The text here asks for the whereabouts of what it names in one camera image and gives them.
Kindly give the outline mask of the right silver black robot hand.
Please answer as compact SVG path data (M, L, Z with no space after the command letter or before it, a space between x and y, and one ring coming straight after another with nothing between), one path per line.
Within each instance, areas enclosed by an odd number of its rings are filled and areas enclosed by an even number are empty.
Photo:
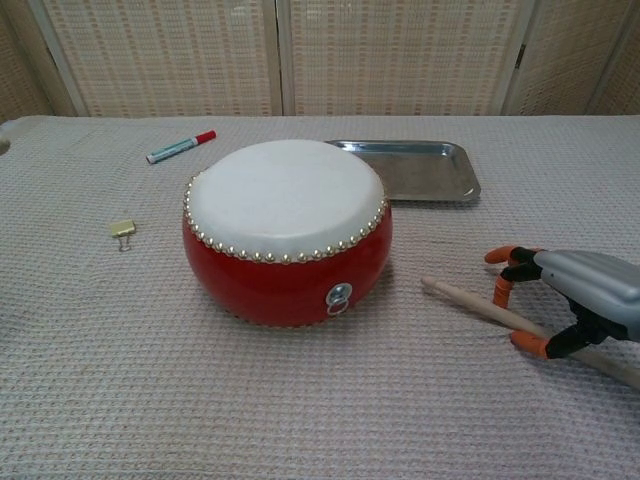
M504 263L492 302L506 308L515 284L542 280L568 301L576 322L549 339L525 331L510 335L516 347L543 359L567 357L590 345L639 341L639 267L620 258L584 250L546 250L505 245L484 256Z

